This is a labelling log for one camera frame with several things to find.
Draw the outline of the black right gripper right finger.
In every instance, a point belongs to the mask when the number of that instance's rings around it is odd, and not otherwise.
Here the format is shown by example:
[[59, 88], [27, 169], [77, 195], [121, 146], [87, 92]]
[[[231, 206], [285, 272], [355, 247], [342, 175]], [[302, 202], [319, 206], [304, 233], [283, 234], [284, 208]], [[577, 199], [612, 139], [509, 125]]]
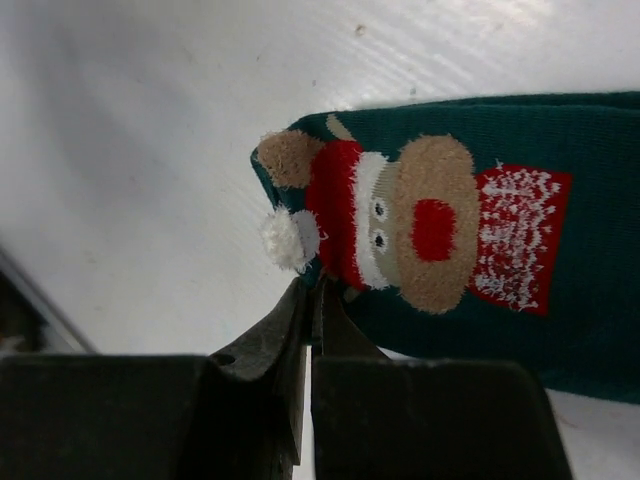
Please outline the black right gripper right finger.
[[388, 357], [345, 313], [338, 289], [322, 277], [313, 292], [310, 330], [311, 357], [385, 359]]

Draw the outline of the aluminium rail frame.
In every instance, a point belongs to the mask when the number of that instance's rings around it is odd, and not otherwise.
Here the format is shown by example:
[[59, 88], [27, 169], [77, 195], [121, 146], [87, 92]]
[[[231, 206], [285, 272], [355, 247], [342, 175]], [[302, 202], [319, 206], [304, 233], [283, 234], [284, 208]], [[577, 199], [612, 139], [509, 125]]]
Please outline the aluminium rail frame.
[[26, 270], [1, 248], [1, 273], [45, 324], [45, 338], [57, 352], [97, 354], [98, 350], [50, 300]]

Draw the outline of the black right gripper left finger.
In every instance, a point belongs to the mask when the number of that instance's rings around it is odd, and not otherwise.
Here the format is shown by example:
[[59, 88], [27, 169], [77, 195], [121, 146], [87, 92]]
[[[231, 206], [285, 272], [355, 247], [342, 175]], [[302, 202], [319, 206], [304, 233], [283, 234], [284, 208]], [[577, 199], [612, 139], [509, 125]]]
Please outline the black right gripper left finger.
[[276, 306], [211, 355], [212, 440], [223, 468], [291, 468], [300, 463], [308, 289], [293, 280]]

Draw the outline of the dark green reindeer sock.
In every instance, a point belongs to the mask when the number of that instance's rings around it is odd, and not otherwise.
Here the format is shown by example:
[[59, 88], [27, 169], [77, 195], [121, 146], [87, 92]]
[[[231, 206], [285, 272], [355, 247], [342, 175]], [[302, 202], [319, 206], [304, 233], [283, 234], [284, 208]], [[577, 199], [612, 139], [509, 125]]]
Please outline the dark green reindeer sock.
[[333, 280], [375, 345], [638, 402], [637, 93], [312, 114], [251, 164], [268, 256]]

